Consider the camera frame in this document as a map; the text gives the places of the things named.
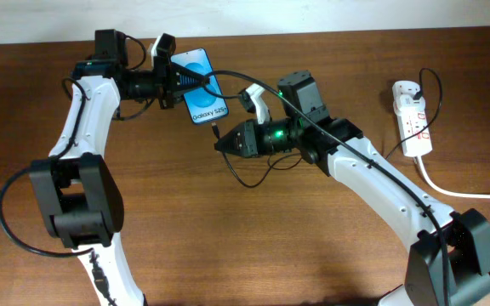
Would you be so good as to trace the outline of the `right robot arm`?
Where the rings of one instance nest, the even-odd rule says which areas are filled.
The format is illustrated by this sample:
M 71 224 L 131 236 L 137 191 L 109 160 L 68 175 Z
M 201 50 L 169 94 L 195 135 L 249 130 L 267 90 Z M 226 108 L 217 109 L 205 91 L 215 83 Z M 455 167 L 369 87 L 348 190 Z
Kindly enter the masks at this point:
M 360 196 L 396 233 L 408 254 L 404 282 L 376 305 L 473 305 L 490 294 L 490 224 L 476 209 L 455 212 L 390 165 L 362 130 L 332 118 L 309 71 L 273 89 L 285 118 L 271 119 L 252 79 L 237 98 L 256 119 L 238 124 L 214 148 L 243 158 L 296 149 L 303 160 Z

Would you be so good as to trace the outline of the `blue screen Galaxy smartphone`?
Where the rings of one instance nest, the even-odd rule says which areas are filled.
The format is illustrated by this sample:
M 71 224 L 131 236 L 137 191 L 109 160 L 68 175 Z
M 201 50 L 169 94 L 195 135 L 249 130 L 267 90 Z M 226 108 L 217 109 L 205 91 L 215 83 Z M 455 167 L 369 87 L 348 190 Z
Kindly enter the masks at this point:
M 184 66 L 186 69 L 201 75 L 213 70 L 204 48 L 174 54 L 171 60 L 173 63 Z M 185 93 L 184 99 L 191 121 L 196 125 L 216 121 L 229 114 L 225 100 L 206 92 L 202 86 Z

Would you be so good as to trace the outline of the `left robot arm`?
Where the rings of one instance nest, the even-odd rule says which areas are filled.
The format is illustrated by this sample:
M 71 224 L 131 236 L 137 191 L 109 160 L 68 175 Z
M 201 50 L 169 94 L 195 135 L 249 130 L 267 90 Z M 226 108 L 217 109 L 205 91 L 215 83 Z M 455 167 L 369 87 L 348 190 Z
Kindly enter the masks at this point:
M 158 100 L 173 107 L 200 88 L 202 76 L 172 62 L 175 38 L 163 33 L 149 48 L 149 70 L 128 65 L 128 35 L 97 30 L 95 50 L 71 72 L 71 108 L 48 159 L 29 172 L 48 233 L 78 258 L 102 305 L 145 305 L 123 250 L 123 198 L 108 166 L 105 146 L 122 101 Z

